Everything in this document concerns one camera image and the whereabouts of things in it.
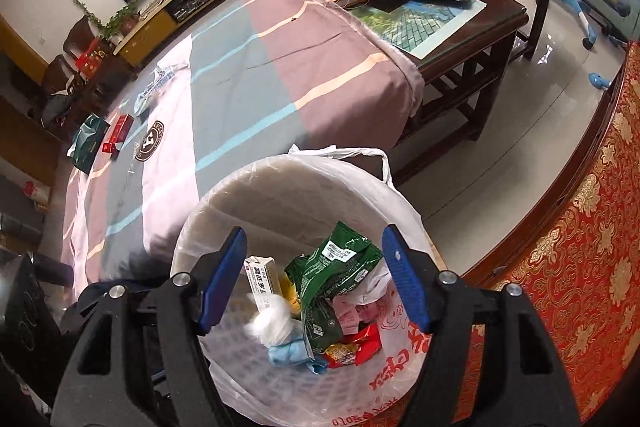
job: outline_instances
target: tv cabinet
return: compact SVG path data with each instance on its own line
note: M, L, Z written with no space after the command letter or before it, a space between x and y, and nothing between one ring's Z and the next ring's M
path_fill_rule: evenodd
M158 0L138 24L117 45L121 55L134 68L142 68L148 59L182 26L193 22L224 0Z

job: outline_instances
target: metal screw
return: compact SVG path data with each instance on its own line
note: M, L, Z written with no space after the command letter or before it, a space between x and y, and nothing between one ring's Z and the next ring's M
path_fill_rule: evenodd
M453 284L458 280L458 276L452 271L444 270L443 272L438 273L438 279L442 284Z
M507 293L512 297L519 297L522 295L522 286L512 282L507 285Z
M174 284L176 286L187 286L191 282L191 275L187 272L180 272L174 275Z
M109 296L111 298L117 299L119 297L122 297L124 295L124 286L121 286L120 284L112 286L111 289L109 290Z

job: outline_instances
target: yellow drawer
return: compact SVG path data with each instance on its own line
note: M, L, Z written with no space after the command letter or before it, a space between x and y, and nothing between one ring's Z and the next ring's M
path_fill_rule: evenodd
M124 45L120 55L132 66L139 66L177 29L178 25L171 16L165 10L160 10Z

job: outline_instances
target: floor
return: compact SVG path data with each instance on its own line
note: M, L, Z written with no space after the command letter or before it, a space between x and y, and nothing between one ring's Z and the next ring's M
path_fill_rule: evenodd
M532 13L534 0L518 1ZM509 66L478 142L460 144L399 187L450 269L464 273L497 245L540 199L582 137L602 93L587 74L613 77L624 58L606 39L588 52L582 36L574 16L552 0L534 59ZM392 165L459 126L460 118L450 113L404 142L390 155ZM57 259L70 170L62 156L40 247Z

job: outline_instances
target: white plastic bag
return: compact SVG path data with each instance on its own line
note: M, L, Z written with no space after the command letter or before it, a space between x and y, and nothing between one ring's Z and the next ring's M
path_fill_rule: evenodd
M383 180L335 158L381 156ZM189 271L198 257L219 250L240 226L248 255L273 257L281 267L311 254L337 221L381 246L386 225L395 223L414 250L433 258L420 216L395 190L385 153L377 149L327 148L254 162L230 174L202 199L175 248L172 274ZM382 349L368 362L314 375L305 365L276 368L267 348L249 339L244 325L255 314L241 273L221 323L201 340L221 399L248 418L283 427L343 426L370 419L391 407L418 378L423 336L413 327L393 283L376 319Z

